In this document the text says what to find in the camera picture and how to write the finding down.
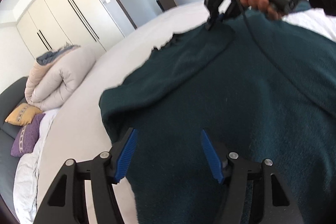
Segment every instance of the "white wardrobe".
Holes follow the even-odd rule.
[[[17,29],[35,58],[66,44],[107,51],[124,38],[100,0],[35,0]]]

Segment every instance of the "black cabinet handle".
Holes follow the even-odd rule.
[[[52,47],[50,46],[50,44],[48,43],[48,40],[45,39],[45,37],[44,37],[43,33],[41,32],[41,30],[39,30],[39,31],[40,31],[42,37],[44,38],[44,40],[46,41],[46,43],[48,44],[49,48],[52,50],[53,48],[52,48]]]
[[[43,39],[41,38],[39,32],[36,32],[36,33],[37,33],[37,35],[39,36],[39,38],[41,39],[43,45],[47,48],[47,50],[49,50],[48,47],[47,47],[47,45],[44,43]]]
[[[96,34],[96,32],[94,31],[94,29],[91,27],[90,23],[87,21],[87,19],[85,18],[85,16],[83,15],[83,13],[81,12],[81,10],[78,8],[76,2],[74,0],[72,0],[72,2],[74,3],[74,5],[76,6],[77,10],[80,12],[80,14],[82,15],[82,17],[84,18],[84,20],[86,21],[87,25],[89,25],[89,27],[91,28],[91,30],[93,31],[93,33],[96,35],[96,37],[99,39],[99,36]]]
[[[78,16],[78,18],[80,19],[80,21],[83,23],[83,25],[85,26],[85,28],[87,29],[87,31],[89,32],[89,34],[92,36],[92,38],[97,42],[97,40],[95,39],[95,37],[92,35],[92,33],[89,31],[89,29],[87,28],[87,26],[85,25],[85,23],[83,22],[83,20],[81,19],[81,17],[79,16],[79,14],[77,13],[76,9],[72,6],[70,0],[68,0],[70,6],[72,7],[72,9],[74,10],[74,12],[76,13],[76,15]]]

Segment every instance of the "silver rivet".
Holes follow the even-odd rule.
[[[268,166],[272,166],[273,165],[273,161],[270,159],[265,159],[265,164]]]
[[[66,162],[65,162],[65,165],[66,166],[71,166],[75,163],[75,161],[73,159],[68,159]]]
[[[233,160],[238,159],[239,155],[236,152],[230,152],[229,157]]]
[[[106,158],[108,158],[110,156],[110,153],[108,153],[108,152],[102,152],[102,153],[100,153],[100,157],[102,158],[102,159],[106,159]]]

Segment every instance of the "yellow pillow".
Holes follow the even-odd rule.
[[[11,114],[6,118],[5,122],[14,124],[16,126],[25,126],[32,122],[36,114],[40,114],[41,111],[39,108],[22,103],[16,109],[12,111]]]

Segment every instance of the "white fluffy bedding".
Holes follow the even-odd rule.
[[[41,150],[39,153],[40,175],[38,176],[38,168],[29,167],[27,171],[19,164],[14,185],[14,205],[18,218],[25,219],[21,224],[32,223],[36,214],[36,210],[31,210],[32,203],[37,201],[38,206],[41,204],[50,183],[65,160],[91,160],[100,152],[110,149],[110,140],[101,122],[98,106],[103,90],[120,85],[128,74],[147,60],[153,47],[160,48],[174,32],[185,32],[194,28],[205,22],[207,17],[208,12],[201,2],[169,10],[137,29],[97,61],[54,120],[43,153]],[[321,9],[288,15],[284,20],[336,41],[336,19],[326,17]],[[26,196],[19,202],[21,197],[18,190],[27,185],[34,188],[31,189],[32,196]],[[121,180],[114,189],[124,222],[138,223],[134,194],[128,181]],[[86,198],[89,221],[97,223],[90,190],[86,190]]]

